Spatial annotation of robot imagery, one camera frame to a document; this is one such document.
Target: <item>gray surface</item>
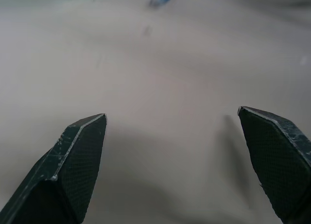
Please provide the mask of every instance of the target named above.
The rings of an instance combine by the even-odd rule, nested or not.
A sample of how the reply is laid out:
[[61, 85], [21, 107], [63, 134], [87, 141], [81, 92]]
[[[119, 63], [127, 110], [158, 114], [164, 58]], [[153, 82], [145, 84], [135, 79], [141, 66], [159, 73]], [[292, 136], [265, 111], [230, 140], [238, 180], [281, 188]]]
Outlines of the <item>gray surface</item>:
[[67, 125], [105, 112], [85, 223], [279, 223], [236, 112], [311, 136], [310, 4], [147, 2], [0, 0], [1, 205]]

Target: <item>textured gripper pad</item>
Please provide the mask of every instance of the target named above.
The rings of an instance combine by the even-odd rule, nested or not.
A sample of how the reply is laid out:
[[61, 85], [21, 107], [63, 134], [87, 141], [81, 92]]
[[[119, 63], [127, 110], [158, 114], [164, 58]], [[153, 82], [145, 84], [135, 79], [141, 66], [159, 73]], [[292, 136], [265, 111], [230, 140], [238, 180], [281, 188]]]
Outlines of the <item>textured gripper pad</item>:
[[0, 224], [80, 224], [95, 186], [106, 116], [68, 126], [0, 212]]
[[238, 113], [253, 168], [285, 223], [310, 202], [311, 142], [289, 120], [250, 107]]

